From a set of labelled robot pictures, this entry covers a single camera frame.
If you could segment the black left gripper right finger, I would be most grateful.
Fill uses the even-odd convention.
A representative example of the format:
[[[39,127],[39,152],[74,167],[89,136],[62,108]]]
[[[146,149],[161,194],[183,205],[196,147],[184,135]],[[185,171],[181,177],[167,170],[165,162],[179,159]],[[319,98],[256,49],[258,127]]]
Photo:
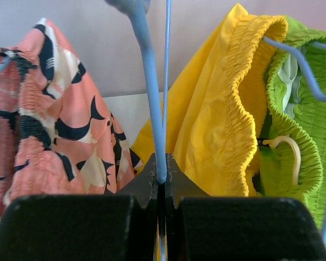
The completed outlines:
[[[168,260],[326,260],[306,206],[287,197],[211,197],[167,160]]]

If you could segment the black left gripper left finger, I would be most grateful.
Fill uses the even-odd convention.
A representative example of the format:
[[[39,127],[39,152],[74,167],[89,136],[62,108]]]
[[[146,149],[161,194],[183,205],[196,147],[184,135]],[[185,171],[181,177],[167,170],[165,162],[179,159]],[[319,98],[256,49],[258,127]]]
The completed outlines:
[[[0,221],[0,260],[153,260],[155,156],[115,194],[34,195]]]

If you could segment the green shorts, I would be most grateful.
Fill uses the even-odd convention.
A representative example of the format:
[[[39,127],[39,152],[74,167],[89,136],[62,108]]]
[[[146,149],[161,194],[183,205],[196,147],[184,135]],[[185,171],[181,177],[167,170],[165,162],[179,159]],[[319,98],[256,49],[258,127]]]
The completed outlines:
[[[300,51],[326,94],[326,31],[280,16],[264,37]],[[316,99],[298,60],[275,49],[264,71],[267,114],[260,132],[255,194],[302,201],[318,229],[326,212],[326,102]]]

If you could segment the blue wire hanger of orange shorts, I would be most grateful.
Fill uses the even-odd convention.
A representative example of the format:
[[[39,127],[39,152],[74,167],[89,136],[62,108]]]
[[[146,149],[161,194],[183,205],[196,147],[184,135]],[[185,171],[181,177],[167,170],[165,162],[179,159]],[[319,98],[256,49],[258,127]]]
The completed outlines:
[[[154,138],[156,176],[159,192],[162,192],[167,179],[167,165],[154,48],[146,19],[150,1],[106,1],[106,3],[128,16],[140,46]]]

